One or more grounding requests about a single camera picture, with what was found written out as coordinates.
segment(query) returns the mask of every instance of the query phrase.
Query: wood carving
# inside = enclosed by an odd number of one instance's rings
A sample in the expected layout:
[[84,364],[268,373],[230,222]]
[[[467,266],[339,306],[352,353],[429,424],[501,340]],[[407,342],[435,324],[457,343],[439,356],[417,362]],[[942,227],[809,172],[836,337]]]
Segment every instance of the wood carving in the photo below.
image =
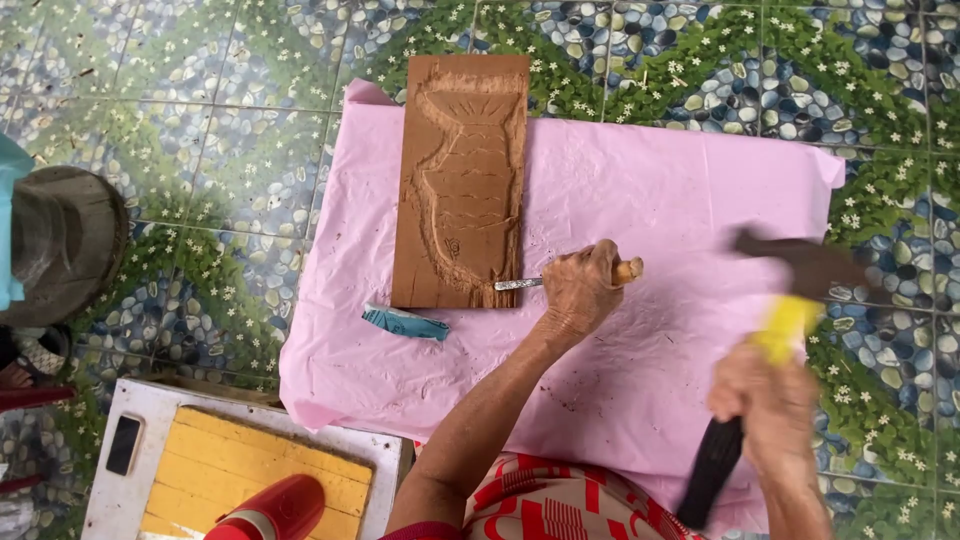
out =
[[393,307],[514,307],[529,58],[410,59]]

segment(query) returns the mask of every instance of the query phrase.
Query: pink paper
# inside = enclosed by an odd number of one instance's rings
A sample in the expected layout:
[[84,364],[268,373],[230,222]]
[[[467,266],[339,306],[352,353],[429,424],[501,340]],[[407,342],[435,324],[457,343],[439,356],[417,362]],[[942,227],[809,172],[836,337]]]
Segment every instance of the pink paper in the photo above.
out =
[[[355,96],[362,95],[361,103]],[[530,330],[539,288],[517,309],[424,309],[443,343],[360,318],[389,304],[403,109],[348,88],[318,234],[300,278],[280,397],[296,422],[331,420],[426,440],[446,413]],[[822,239],[844,162],[758,137],[530,118],[522,275],[612,238],[641,256],[623,305],[540,382],[506,450],[613,469],[675,508],[710,414],[711,366],[760,324],[785,269],[724,252],[731,226]],[[711,532],[767,529],[756,473],[741,460]]]

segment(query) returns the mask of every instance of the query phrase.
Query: hand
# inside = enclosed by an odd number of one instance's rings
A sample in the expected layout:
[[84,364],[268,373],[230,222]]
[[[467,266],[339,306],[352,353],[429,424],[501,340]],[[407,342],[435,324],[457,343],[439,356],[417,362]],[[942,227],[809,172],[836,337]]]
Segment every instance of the hand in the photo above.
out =
[[717,362],[707,405],[720,422],[743,417],[743,452],[762,478],[792,482],[816,470],[810,440],[817,394],[802,364],[771,366],[748,338]]
[[616,244],[603,239],[544,266],[547,311],[541,323],[570,347],[590,335],[623,301],[622,285],[612,283],[618,262]]

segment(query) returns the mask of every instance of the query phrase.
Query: smartphone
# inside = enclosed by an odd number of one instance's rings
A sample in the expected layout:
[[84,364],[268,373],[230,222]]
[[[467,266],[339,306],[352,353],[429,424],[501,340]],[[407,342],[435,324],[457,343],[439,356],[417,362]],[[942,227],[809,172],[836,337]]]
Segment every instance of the smartphone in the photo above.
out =
[[113,433],[110,453],[107,456],[107,470],[125,477],[133,470],[133,457],[140,447],[140,432],[143,421],[133,416],[121,414],[117,420],[117,429]]

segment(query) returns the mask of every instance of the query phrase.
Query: person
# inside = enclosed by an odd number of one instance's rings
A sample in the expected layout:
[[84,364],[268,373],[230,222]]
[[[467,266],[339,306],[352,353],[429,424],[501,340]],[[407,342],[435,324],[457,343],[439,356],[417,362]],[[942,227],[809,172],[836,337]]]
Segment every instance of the person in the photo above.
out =
[[[604,239],[543,268],[546,312],[437,426],[400,485],[384,539],[700,538],[600,467],[501,453],[540,377],[623,300],[611,283],[618,262]],[[749,339],[714,369],[708,406],[720,421],[743,417],[773,540],[831,537],[809,449],[815,399],[799,362],[771,368]]]

